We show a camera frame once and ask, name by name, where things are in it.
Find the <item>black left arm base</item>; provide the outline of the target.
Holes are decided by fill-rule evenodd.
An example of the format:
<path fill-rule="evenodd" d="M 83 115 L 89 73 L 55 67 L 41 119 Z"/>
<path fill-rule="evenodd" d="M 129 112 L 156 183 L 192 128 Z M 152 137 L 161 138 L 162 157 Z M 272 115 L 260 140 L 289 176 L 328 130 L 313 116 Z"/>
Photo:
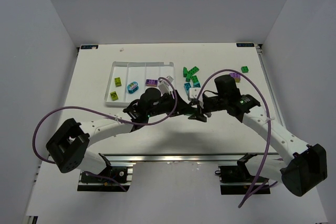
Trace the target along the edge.
<path fill-rule="evenodd" d="M 114 161 L 109 156 L 84 158 L 78 166 L 77 191 L 125 193 L 129 190 L 133 163 Z"/>

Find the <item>lime green lego brick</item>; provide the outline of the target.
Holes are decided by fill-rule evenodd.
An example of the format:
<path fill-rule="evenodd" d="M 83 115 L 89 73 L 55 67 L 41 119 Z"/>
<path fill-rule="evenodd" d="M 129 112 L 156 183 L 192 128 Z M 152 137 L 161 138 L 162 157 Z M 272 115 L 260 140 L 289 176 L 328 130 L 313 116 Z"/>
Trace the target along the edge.
<path fill-rule="evenodd" d="M 120 77 L 116 77 L 114 79 L 114 84 L 115 84 L 116 87 L 121 87 L 122 86 L 121 78 Z"/>

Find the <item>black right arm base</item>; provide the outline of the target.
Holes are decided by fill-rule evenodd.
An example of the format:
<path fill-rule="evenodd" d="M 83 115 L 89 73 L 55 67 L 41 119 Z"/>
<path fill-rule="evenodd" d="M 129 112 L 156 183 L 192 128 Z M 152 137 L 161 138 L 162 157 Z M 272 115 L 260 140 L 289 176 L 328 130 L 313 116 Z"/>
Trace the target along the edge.
<path fill-rule="evenodd" d="M 257 154 L 217 155 L 218 168 L 214 172 L 220 181 L 221 195 L 244 195 L 247 193 L 254 176 L 248 175 L 239 164 Z"/>

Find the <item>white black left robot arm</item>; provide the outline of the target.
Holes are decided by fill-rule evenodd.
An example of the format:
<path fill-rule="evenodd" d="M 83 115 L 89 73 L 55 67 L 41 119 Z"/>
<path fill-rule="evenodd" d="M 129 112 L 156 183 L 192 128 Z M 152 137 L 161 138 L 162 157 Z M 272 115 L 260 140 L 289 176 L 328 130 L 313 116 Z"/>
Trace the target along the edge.
<path fill-rule="evenodd" d="M 86 123 L 73 118 L 65 120 L 47 142 L 46 149 L 61 173 L 82 169 L 101 175 L 111 167 L 110 162 L 102 154 L 89 151 L 88 147 L 148 126 L 153 116 L 165 114 L 174 117 L 194 113 L 195 108 L 186 103 L 178 92 L 162 94 L 156 88 L 149 88 L 116 115 L 104 115 L 101 120 Z"/>

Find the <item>teal oval flower lego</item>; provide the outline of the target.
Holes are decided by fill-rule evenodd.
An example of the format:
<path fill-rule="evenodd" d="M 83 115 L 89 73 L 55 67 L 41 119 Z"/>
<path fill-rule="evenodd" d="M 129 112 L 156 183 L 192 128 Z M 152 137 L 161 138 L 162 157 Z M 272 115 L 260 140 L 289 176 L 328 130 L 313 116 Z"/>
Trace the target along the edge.
<path fill-rule="evenodd" d="M 127 91 L 129 94 L 133 94 L 139 89 L 139 84 L 136 81 L 130 82 L 127 85 Z"/>

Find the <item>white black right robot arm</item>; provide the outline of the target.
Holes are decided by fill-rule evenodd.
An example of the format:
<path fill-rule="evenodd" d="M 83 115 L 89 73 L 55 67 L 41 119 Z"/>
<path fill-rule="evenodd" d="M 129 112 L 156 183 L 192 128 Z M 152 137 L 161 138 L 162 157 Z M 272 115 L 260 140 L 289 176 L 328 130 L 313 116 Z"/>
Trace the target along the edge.
<path fill-rule="evenodd" d="M 240 93 L 230 75 L 217 77 L 215 85 L 217 92 L 212 97 L 201 93 L 199 87 L 189 88 L 188 99 L 197 104 L 199 112 L 195 118 L 206 121 L 210 113 L 225 110 L 269 142 L 281 157 L 280 160 L 263 159 L 261 155 L 245 154 L 237 161 L 241 177 L 255 176 L 263 164 L 259 173 L 261 177 L 281 182 L 298 197 L 327 178 L 327 154 L 321 145 L 309 145 L 271 120 L 259 101 L 249 94 Z"/>

